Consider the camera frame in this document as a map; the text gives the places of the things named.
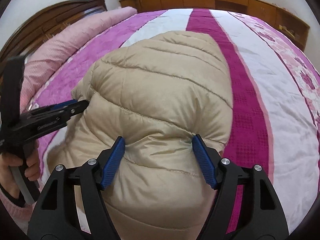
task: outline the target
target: black clamp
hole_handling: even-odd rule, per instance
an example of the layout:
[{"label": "black clamp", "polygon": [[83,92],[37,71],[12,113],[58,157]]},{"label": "black clamp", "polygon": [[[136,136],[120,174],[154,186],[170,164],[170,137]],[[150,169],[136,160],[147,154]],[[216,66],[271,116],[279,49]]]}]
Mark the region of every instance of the black clamp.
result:
[{"label": "black clamp", "polygon": [[67,126],[73,115],[82,113],[89,102],[71,100],[35,109],[20,115],[20,93],[23,82],[24,57],[7,61],[4,69],[0,103],[0,153],[9,152],[23,160],[20,167],[10,167],[26,203],[33,204],[40,192],[38,182],[29,181],[24,172],[26,159],[34,149],[35,140]]},{"label": "black clamp", "polygon": [[[218,190],[209,216],[197,240],[285,240],[288,226],[278,196],[263,168],[239,167],[205,145],[200,135],[193,151],[204,178]],[[226,234],[238,185],[244,185],[237,229]]]},{"label": "black clamp", "polygon": [[[199,135],[194,136],[192,146],[207,184],[218,190],[197,240],[285,240],[288,237],[281,204],[261,166],[242,168],[222,159]],[[111,149],[102,151],[97,159],[90,159],[81,167],[56,166],[34,209],[29,238],[120,240],[100,191],[112,183],[124,148],[124,139],[118,137]],[[81,186],[91,234],[80,229],[74,185]],[[238,185],[244,185],[240,218],[236,231],[226,234]]]}]

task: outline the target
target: bedspread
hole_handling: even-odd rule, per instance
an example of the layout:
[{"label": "bedspread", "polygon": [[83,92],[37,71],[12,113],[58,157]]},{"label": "bedspread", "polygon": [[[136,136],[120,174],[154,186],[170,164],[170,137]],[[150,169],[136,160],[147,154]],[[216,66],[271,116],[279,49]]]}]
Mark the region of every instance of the bedspread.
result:
[{"label": "bedspread", "polygon": [[[229,66],[234,102],[224,157],[245,167],[263,166],[293,231],[318,193],[320,76],[284,35],[257,18],[208,9],[135,15],[91,40],[55,73],[33,103],[44,106],[70,99],[70,90],[106,53],[175,30],[207,33],[219,45]],[[41,138],[44,160],[64,133],[58,132],[59,139],[55,133]],[[238,193],[229,231],[239,216],[241,188]]]}]

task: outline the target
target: magenta stripe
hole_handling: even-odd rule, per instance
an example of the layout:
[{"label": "magenta stripe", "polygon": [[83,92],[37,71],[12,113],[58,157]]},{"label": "magenta stripe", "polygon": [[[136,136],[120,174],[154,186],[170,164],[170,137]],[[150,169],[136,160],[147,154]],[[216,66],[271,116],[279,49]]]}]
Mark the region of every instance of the magenta stripe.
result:
[{"label": "magenta stripe", "polygon": [[[193,10],[186,30],[207,33],[215,39],[230,68],[234,101],[233,122],[224,157],[230,158],[237,165],[249,168],[258,163],[268,174],[269,145],[266,122],[254,86],[236,52],[235,45],[206,9]],[[240,206],[241,189],[237,191],[229,232],[236,229]]]},{"label": "magenta stripe", "polygon": [[[65,63],[59,74],[35,101],[39,106],[53,105],[71,100],[70,91],[86,74],[89,67],[108,52],[118,49],[147,22],[157,18],[166,11],[137,14],[130,19],[105,30],[102,35],[94,38],[73,60]],[[39,157],[41,173],[43,170],[43,154],[57,132],[39,139]]]},{"label": "magenta stripe", "polygon": [[302,59],[305,66],[315,75],[318,84],[320,84],[320,76],[318,72],[315,70],[314,66],[311,64],[309,59],[303,54],[303,52],[298,47],[296,47],[284,34],[275,30],[274,28],[266,24],[264,21],[256,17],[252,18],[255,19],[259,24],[263,25],[265,28],[273,31],[276,35],[278,35],[278,37],[281,38]]}]

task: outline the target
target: white stripe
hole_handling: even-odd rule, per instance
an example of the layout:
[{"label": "white stripe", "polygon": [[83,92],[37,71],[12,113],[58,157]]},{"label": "white stripe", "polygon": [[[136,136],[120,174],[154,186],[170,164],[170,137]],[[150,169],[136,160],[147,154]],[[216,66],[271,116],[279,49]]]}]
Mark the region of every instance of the white stripe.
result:
[{"label": "white stripe", "polygon": [[149,21],[137,30],[121,47],[130,46],[137,41],[150,39],[169,31],[185,31],[193,9],[172,9]]},{"label": "white stripe", "polygon": [[227,12],[212,15],[239,49],[260,91],[274,137],[274,188],[292,232],[313,204],[319,180],[319,142],[311,114],[275,52]]}]

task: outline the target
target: metal bolt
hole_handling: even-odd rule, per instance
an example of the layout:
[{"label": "metal bolt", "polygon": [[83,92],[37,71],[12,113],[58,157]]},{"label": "metal bolt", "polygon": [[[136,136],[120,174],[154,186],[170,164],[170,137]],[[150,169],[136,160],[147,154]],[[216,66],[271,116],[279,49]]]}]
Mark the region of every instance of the metal bolt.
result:
[{"label": "metal bolt", "polygon": [[254,169],[255,169],[256,171],[262,171],[262,167],[261,167],[260,165],[255,165],[255,166],[254,166]]},{"label": "metal bolt", "polygon": [[96,159],[90,159],[88,160],[88,164],[89,165],[95,165],[97,163],[97,160]]},{"label": "metal bolt", "polygon": [[57,167],[56,167],[56,171],[62,171],[63,170],[63,165],[59,164]]},{"label": "metal bolt", "polygon": [[227,159],[227,158],[223,158],[223,159],[221,160],[221,162],[222,162],[224,165],[230,164],[230,160]]}]

